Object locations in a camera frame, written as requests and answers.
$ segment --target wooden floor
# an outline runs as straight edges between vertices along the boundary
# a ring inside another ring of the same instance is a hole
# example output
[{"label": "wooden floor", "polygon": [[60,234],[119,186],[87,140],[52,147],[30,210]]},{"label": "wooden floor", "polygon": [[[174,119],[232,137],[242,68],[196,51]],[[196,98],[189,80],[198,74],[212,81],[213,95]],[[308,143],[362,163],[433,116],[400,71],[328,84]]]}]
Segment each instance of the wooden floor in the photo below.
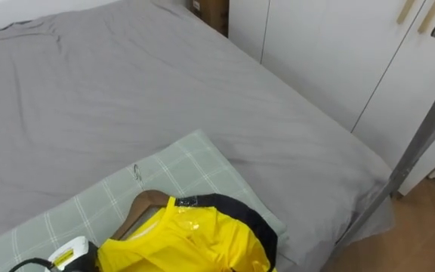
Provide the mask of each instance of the wooden floor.
[{"label": "wooden floor", "polygon": [[348,246],[327,272],[435,272],[435,181],[394,200],[396,226]]}]

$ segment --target cardboard box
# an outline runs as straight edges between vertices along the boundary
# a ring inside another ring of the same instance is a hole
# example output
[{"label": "cardboard box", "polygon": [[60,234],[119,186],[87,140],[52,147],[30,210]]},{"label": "cardboard box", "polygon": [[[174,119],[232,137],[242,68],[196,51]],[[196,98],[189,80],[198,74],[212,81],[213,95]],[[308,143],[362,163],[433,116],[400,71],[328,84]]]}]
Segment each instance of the cardboard box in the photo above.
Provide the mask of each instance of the cardboard box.
[{"label": "cardboard box", "polygon": [[210,27],[227,37],[230,0],[190,0],[190,10]]}]

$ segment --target bed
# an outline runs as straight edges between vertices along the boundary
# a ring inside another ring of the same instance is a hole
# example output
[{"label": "bed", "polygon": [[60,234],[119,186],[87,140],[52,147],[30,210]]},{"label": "bed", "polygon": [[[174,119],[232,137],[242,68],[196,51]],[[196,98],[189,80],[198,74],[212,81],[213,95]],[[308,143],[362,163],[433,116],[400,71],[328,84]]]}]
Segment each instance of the bed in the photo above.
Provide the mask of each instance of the bed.
[{"label": "bed", "polygon": [[[0,234],[202,129],[319,270],[383,160],[180,5],[122,0],[0,29]],[[392,226],[386,199],[355,240]]]}]

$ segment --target metal pole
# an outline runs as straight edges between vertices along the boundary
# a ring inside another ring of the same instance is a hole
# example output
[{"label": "metal pole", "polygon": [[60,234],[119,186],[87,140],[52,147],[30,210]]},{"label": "metal pole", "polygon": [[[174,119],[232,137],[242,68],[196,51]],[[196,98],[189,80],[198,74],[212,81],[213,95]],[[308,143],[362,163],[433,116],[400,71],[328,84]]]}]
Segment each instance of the metal pole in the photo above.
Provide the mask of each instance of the metal pole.
[{"label": "metal pole", "polygon": [[[435,28],[431,34],[435,38]],[[396,168],[392,171],[389,181],[384,189],[375,197],[370,206],[350,225],[344,235],[339,239],[335,245],[332,257],[340,252],[346,245],[348,245],[353,235],[364,225],[374,211],[382,204],[382,202],[389,197],[391,193],[397,192],[400,185],[406,180],[410,171],[415,163],[421,158],[422,154],[435,140],[435,101],[427,113],[426,117],[419,126],[419,129],[412,138],[405,153],[397,163]]]}]

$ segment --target wooden hanger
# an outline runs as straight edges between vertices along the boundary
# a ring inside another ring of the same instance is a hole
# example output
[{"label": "wooden hanger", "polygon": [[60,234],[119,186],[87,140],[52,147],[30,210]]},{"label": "wooden hanger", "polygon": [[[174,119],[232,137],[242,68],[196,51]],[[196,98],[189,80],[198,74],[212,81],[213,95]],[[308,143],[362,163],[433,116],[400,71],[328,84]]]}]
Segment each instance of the wooden hanger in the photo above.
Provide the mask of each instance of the wooden hanger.
[{"label": "wooden hanger", "polygon": [[166,207],[169,198],[170,196],[168,194],[158,190],[147,190],[139,193],[132,202],[124,223],[110,239],[121,240],[147,209],[150,207]]}]

